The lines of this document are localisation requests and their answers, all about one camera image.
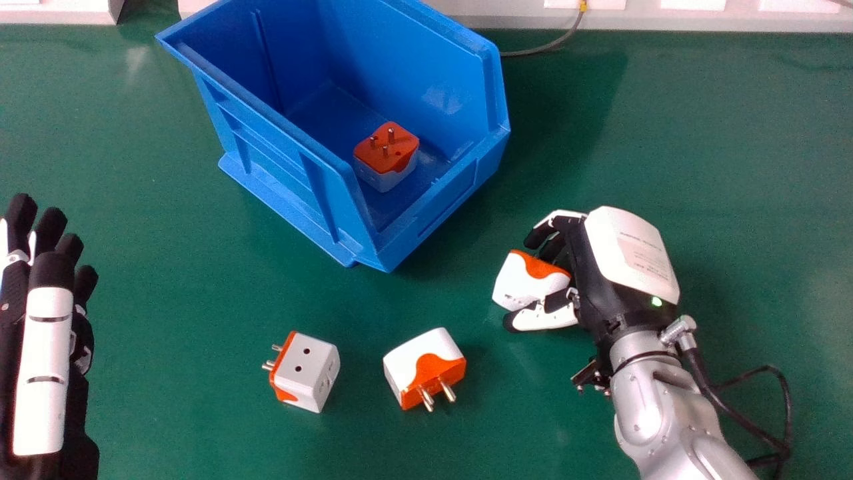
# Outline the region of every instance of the label on robotic hand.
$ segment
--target label on robotic hand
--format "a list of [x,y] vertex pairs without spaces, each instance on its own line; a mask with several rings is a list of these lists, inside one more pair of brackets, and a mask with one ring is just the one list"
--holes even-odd
[[584,226],[606,279],[678,303],[681,291],[654,225],[619,208],[599,207],[589,213]]

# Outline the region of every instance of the silver robotic forearm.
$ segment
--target silver robotic forearm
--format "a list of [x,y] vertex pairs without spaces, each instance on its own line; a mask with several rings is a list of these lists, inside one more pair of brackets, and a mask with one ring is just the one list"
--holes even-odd
[[714,407],[673,356],[675,342],[693,342],[693,329],[693,319],[681,317],[660,335],[638,331],[613,345],[610,390],[618,444],[643,480],[757,480],[723,438]]

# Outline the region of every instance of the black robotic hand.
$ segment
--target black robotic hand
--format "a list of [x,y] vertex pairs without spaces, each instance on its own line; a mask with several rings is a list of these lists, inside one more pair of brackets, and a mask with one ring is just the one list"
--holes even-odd
[[83,243],[48,208],[15,196],[0,219],[0,480],[93,480],[99,452],[86,435],[95,338]]

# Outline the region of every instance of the blue plastic bin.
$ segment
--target blue plastic bin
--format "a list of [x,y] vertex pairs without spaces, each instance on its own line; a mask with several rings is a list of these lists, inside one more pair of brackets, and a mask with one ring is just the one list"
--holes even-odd
[[[224,0],[157,39],[195,76],[219,166],[344,266],[393,270],[508,139],[495,45],[415,0]],[[382,194],[352,151],[388,120],[421,149]]]

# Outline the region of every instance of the adapter inside blue bin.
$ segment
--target adapter inside blue bin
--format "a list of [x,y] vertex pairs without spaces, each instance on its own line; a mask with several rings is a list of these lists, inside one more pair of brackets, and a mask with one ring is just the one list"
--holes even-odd
[[[347,266],[391,271],[508,137],[495,46],[415,0],[225,0],[158,39],[196,76],[220,167]],[[386,121],[421,147],[379,193],[352,151]]]

